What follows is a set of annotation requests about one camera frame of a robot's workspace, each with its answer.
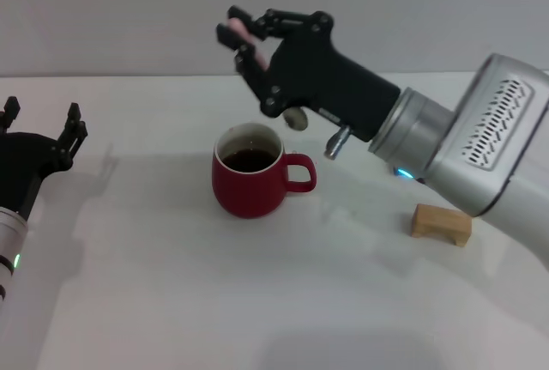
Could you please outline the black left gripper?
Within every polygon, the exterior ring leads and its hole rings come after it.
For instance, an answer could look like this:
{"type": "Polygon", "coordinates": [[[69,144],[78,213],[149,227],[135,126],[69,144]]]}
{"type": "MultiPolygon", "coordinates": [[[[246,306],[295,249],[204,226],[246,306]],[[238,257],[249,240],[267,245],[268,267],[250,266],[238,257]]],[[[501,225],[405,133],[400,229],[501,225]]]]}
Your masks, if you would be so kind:
{"type": "Polygon", "coordinates": [[[45,178],[68,171],[87,137],[80,106],[73,102],[57,140],[31,133],[5,134],[21,110],[10,96],[0,111],[0,208],[27,220],[45,178]]]}

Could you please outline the pink handled metal spoon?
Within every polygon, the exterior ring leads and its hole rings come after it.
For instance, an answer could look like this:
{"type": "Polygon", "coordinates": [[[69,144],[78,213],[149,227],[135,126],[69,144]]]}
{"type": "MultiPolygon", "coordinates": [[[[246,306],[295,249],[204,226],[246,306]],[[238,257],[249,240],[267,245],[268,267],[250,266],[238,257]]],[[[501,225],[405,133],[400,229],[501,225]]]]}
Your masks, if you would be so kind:
{"type": "MultiPolygon", "coordinates": [[[[230,18],[227,22],[227,26],[248,43],[255,43],[252,34],[248,31],[241,20],[237,18],[230,18]]],[[[256,52],[255,59],[263,70],[268,69],[268,62],[260,52],[256,52]]],[[[304,131],[308,127],[308,118],[301,107],[288,108],[282,113],[282,116],[287,126],[292,130],[304,131]]]]}

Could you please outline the red ceramic coffee cup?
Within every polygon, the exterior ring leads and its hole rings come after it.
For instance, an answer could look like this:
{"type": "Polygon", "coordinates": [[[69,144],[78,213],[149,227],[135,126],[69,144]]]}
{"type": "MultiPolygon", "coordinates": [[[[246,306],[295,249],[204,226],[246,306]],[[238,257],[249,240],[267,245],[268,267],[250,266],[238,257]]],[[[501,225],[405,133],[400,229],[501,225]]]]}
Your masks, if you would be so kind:
{"type": "Polygon", "coordinates": [[[277,133],[258,123],[233,126],[220,136],[211,175],[219,204],[244,219],[268,215],[287,194],[308,193],[317,186],[312,159],[287,153],[277,133]]]}

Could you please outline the light wooden notched block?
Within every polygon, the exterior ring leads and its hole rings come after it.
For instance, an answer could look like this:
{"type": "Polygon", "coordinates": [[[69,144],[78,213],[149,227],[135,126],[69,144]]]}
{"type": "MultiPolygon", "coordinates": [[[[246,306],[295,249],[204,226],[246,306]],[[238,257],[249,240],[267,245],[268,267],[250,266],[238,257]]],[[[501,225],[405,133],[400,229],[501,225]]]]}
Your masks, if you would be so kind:
{"type": "Polygon", "coordinates": [[[464,247],[471,234],[472,218],[461,211],[422,203],[415,208],[411,232],[414,238],[437,236],[464,247]]]}

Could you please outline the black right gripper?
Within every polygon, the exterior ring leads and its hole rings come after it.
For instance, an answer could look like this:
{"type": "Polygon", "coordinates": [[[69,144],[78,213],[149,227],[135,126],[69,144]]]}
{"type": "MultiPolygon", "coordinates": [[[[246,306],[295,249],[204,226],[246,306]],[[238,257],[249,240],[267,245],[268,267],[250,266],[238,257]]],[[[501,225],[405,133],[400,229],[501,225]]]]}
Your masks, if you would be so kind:
{"type": "Polygon", "coordinates": [[[236,71],[260,103],[263,114],[275,118],[289,107],[306,107],[369,142],[398,100],[401,90],[334,47],[334,19],[268,9],[254,18],[238,6],[227,11],[259,40],[281,39],[267,70],[255,59],[256,45],[234,33],[226,23],[216,26],[216,38],[234,52],[236,71]]]}

